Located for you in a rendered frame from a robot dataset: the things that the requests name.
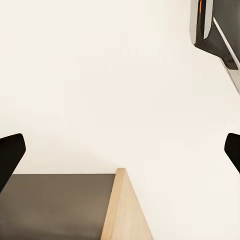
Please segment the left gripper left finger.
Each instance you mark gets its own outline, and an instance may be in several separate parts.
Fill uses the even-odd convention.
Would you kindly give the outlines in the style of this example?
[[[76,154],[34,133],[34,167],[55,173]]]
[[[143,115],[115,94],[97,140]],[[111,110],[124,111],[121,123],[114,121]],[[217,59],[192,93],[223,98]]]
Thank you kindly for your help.
[[[0,138],[0,193],[26,153],[22,133]]]

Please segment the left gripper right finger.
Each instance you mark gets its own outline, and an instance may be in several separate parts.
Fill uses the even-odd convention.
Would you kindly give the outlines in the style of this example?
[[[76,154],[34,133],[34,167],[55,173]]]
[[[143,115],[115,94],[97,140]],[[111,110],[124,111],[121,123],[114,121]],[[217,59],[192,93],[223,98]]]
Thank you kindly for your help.
[[[229,133],[227,135],[224,151],[240,173],[240,135]]]

